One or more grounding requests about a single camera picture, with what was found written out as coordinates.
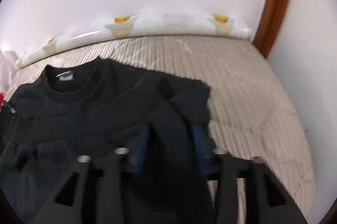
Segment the red cardboard box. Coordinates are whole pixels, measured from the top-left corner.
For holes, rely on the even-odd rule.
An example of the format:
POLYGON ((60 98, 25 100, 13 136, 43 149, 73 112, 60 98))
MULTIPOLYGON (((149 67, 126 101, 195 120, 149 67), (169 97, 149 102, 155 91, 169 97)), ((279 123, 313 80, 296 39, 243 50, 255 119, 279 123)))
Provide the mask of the red cardboard box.
POLYGON ((3 105, 4 98, 5 94, 3 92, 0 92, 0 107, 3 105))

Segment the striped quilted bed cover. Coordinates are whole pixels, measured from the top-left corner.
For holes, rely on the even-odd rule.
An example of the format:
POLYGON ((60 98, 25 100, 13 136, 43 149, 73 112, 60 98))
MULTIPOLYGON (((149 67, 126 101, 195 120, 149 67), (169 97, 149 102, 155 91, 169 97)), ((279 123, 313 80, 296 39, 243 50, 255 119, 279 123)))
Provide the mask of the striped quilted bed cover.
POLYGON ((262 158, 304 217, 310 217, 315 182, 303 127, 268 63, 248 42, 191 35, 101 42, 20 69, 6 97, 35 81, 47 65, 74 67, 96 57, 206 82, 216 144, 238 158, 262 158))

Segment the black sweatshirt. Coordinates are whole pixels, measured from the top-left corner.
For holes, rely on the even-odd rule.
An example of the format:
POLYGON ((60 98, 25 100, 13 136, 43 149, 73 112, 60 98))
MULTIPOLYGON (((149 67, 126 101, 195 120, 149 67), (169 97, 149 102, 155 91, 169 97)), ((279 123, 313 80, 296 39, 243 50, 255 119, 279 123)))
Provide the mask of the black sweatshirt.
POLYGON ((1 222, 34 223, 78 157, 100 162, 148 126, 140 174, 126 180, 131 223, 209 223, 192 132, 209 137, 209 95, 199 80, 111 59, 46 66, 1 107, 1 222))

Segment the white patterned pillow roll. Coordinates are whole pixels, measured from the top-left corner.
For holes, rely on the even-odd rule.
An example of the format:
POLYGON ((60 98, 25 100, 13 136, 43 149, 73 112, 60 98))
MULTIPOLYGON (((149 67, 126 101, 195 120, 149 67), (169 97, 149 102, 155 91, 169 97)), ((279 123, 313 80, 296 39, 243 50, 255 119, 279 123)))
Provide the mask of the white patterned pillow roll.
POLYGON ((16 61, 22 69, 32 63, 87 45, 124 38, 157 35, 205 35, 248 40, 252 30, 241 20, 215 14, 136 14, 97 22, 90 27, 75 27, 44 45, 26 52, 16 61))

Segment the brown wooden door frame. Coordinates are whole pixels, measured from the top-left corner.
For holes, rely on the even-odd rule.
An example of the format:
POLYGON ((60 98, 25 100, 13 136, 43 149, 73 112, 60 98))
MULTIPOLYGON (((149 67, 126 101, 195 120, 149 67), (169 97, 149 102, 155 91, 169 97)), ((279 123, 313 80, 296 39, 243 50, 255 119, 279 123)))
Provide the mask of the brown wooden door frame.
POLYGON ((289 0, 266 0, 253 45, 268 57, 281 28, 289 0))

